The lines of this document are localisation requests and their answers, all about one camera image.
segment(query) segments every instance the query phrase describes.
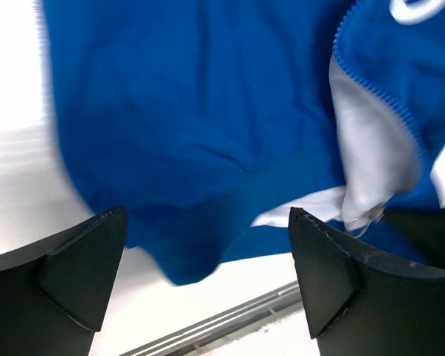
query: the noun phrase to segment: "metal track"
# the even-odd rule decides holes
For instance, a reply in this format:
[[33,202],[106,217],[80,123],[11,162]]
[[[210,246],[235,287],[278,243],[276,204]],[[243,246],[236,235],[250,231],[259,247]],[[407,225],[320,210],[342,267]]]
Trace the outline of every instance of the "metal track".
[[121,356],[183,356],[239,330],[247,330],[248,326],[257,325],[270,316],[275,319],[285,314],[284,310],[301,309],[301,300],[298,283],[289,283]]

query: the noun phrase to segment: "zipper pull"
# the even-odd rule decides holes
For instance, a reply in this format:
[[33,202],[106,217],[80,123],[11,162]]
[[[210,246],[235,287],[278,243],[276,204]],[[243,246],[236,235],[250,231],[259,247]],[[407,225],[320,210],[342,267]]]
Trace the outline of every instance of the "zipper pull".
[[384,216],[384,204],[378,204],[376,205],[374,208],[372,208],[371,210],[367,211],[366,213],[364,213],[363,215],[361,215],[360,217],[357,217],[356,219],[353,219],[350,224],[352,223],[356,223],[358,220],[367,220],[367,224],[365,224],[361,231],[358,234],[353,234],[355,232],[355,230],[348,230],[348,234],[350,234],[352,237],[354,237],[355,239],[358,239],[360,237],[362,237],[366,231],[368,231],[369,226],[372,223],[378,223],[379,220],[381,220]]

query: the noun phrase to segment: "blue zipper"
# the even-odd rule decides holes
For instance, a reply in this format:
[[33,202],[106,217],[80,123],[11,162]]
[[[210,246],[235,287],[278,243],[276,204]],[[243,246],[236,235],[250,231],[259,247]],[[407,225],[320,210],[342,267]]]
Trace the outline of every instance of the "blue zipper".
[[418,184],[423,181],[425,177],[429,177],[430,170],[432,168],[432,163],[429,159],[429,154],[423,144],[421,139],[421,133],[419,131],[417,122],[410,112],[410,110],[403,104],[399,102],[395,97],[389,95],[387,92],[377,88],[374,84],[363,78],[359,73],[349,68],[349,66],[344,61],[343,56],[340,51],[340,40],[343,38],[343,32],[346,29],[349,21],[353,14],[362,8],[365,0],[358,0],[356,4],[348,11],[348,13],[343,17],[340,26],[337,29],[336,35],[334,36],[333,42],[333,56],[334,60],[338,63],[343,72],[348,75],[351,79],[357,82],[359,85],[363,86],[370,93],[375,95],[377,98],[385,102],[397,115],[402,126],[413,138],[414,141],[414,151],[415,156],[419,162],[419,181]]

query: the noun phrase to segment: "blue jacket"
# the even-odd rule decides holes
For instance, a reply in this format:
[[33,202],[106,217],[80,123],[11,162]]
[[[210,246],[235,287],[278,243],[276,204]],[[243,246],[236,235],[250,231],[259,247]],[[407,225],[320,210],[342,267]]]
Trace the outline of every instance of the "blue jacket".
[[[445,0],[355,2],[44,0],[86,203],[127,207],[128,246],[178,285],[289,252],[290,206],[355,232],[439,209]],[[363,239],[422,258],[382,220]]]

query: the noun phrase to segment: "white lining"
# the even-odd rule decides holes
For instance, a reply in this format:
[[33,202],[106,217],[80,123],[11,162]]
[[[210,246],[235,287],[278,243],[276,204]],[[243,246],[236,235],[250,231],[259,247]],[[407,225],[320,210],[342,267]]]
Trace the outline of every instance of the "white lining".
[[344,221],[349,231],[369,223],[369,212],[419,179],[413,138],[397,114],[356,83],[332,59],[329,71],[346,187],[315,192],[258,216],[252,226],[286,228],[290,207],[322,221]]

